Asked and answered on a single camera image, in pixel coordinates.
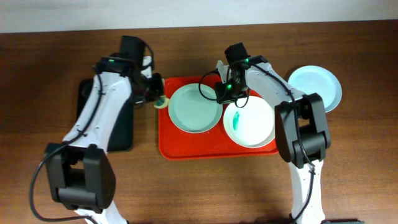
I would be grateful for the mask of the green yellow sponge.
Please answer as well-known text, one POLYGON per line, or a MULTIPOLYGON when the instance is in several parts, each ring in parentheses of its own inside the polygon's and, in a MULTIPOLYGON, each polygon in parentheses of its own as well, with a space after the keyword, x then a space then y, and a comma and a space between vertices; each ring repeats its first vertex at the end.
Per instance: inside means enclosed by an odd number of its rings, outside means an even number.
POLYGON ((155 101, 154 107, 158 110, 164 109, 168 107, 170 99, 167 98, 165 95, 159 97, 158 100, 155 101))

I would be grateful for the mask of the mint green plate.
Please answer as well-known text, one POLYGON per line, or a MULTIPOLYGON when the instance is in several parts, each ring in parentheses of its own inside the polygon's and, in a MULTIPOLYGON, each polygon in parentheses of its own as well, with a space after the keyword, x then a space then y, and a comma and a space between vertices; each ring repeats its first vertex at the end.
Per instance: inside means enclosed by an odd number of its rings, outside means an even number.
POLYGON ((186 133, 204 133, 218 124, 223 106, 211 99, 216 93, 211 87, 198 83, 184 85, 170 99, 168 112, 173 124, 186 133))

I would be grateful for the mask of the white plate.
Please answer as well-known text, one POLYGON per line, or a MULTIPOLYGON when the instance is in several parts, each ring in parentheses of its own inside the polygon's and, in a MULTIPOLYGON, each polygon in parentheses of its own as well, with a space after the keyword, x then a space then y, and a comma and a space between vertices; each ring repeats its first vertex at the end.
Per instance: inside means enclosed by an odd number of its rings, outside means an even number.
POLYGON ((223 126, 236 144, 248 148, 263 147, 275 138, 274 110, 264 99, 250 96, 242 108, 234 103, 226 107, 223 126))

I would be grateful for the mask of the light blue plate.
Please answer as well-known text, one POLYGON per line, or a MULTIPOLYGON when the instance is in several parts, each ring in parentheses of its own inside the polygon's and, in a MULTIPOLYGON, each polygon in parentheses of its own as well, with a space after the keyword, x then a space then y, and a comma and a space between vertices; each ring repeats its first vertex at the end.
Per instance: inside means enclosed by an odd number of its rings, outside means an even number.
POLYGON ((342 99, 339 80, 329 70, 316 65, 306 65, 292 72, 288 83, 307 95, 317 93, 322 97, 325 112, 331 112, 342 99))

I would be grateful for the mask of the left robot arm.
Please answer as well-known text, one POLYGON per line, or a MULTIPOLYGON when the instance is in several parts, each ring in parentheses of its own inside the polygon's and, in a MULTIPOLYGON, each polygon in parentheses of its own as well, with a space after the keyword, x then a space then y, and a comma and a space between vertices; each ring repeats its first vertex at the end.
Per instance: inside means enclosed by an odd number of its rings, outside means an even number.
POLYGON ((127 223, 113 200, 116 176, 107 153, 112 140, 132 146, 135 106, 165 108, 164 79, 154 72, 154 54, 142 39, 124 35, 119 51, 102 57, 76 123, 60 144, 50 143, 38 169, 46 168, 52 200, 76 212, 68 220, 127 223))

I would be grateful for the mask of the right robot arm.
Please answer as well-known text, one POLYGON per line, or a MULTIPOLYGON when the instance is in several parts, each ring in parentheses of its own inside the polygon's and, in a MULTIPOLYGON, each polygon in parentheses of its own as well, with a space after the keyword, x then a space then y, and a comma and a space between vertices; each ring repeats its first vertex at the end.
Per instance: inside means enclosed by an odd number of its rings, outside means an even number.
POLYGON ((321 173, 331 137, 321 96, 289 85, 262 55, 250 56, 244 44, 224 52, 227 65, 216 68, 216 102, 235 103, 255 91, 274 109, 275 143, 292 179, 292 223, 325 223, 321 173))

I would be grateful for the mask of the red plastic tray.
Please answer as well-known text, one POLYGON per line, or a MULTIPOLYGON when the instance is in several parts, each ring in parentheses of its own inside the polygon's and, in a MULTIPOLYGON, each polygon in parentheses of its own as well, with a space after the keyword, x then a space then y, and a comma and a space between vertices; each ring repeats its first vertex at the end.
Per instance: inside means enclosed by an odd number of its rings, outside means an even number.
MULTIPOLYGON (((196 77, 173 77, 165 81, 164 93, 171 99, 172 94, 184 85, 191 83, 204 84, 215 90, 215 84, 220 82, 220 77, 210 75, 205 79, 196 77)), ((251 96, 260 97, 255 91, 250 92, 251 96)), ((236 106, 244 107, 249 98, 242 98, 236 106)), ((159 151, 167 159, 206 159, 217 157, 234 156, 256 156, 277 153, 275 140, 266 146, 259 148, 243 147, 233 142, 227 135, 223 126, 223 115, 226 107, 223 106, 223 113, 218 124, 204 133, 186 133, 178 129, 169 117, 168 107, 159 111, 159 151)))

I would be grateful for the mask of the black plastic tray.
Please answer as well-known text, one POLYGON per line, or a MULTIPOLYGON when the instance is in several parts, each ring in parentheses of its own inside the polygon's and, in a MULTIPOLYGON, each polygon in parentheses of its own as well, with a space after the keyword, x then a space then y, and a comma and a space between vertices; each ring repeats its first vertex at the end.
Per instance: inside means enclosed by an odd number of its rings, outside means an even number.
MULTIPOLYGON (((91 93, 93 79, 84 79, 78 86, 76 119, 79 118, 91 93)), ((108 152, 130 151, 133 147, 134 109, 126 102, 122 107, 108 143, 108 152)))

